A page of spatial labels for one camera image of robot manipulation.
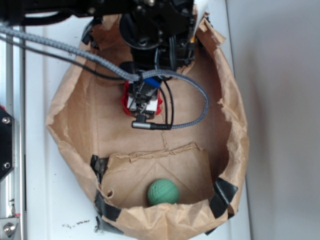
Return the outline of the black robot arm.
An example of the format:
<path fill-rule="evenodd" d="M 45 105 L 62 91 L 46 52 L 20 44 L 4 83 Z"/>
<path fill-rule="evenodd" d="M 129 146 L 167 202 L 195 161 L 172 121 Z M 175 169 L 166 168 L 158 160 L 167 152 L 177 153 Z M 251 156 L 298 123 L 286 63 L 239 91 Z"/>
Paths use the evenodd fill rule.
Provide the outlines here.
<path fill-rule="evenodd" d="M 71 16 L 120 14 L 119 31 L 135 67 L 176 70 L 195 59 L 196 20 L 192 0 L 2 0 L 0 20 L 10 26 L 39 26 Z"/>

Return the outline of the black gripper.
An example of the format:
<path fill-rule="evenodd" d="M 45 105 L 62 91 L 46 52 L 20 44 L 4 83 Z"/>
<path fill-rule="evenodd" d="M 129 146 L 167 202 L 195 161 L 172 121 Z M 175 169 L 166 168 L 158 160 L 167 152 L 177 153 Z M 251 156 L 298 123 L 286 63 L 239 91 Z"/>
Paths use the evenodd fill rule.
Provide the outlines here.
<path fill-rule="evenodd" d="M 136 0 L 119 31 L 130 47 L 133 68 L 176 71 L 195 59 L 192 0 Z"/>

